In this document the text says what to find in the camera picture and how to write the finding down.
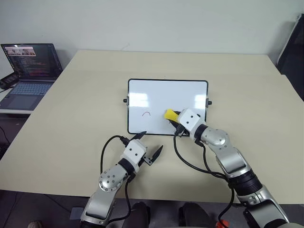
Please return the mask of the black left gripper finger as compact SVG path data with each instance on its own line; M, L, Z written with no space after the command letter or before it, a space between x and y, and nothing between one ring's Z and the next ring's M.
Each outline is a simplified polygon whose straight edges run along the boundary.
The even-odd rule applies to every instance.
M152 155L152 157L150 158L150 164L153 164L157 158L160 156L161 152L162 152L162 149L163 149L163 145L160 146L156 151L155 153Z
M147 132L146 131L143 131L143 132L140 132L140 133L137 133L133 138L131 138L130 140L140 140Z

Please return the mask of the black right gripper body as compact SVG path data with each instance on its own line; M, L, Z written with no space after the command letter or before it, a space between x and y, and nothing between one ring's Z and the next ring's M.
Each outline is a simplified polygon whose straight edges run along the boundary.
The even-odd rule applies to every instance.
M178 136L178 137L182 137L182 136L189 136L190 133L188 130L186 130L186 128L181 125L179 123L179 126L178 127L175 127L175 130L174 130L174 135Z

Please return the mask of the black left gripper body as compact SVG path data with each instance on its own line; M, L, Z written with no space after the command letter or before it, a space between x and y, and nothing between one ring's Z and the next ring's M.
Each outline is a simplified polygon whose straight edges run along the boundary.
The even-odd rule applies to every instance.
M148 164L149 166L152 165L152 160L148 157L148 155L146 154L146 148L141 148L138 152L138 156L139 156L139 161L138 161L138 166L140 167L143 163Z

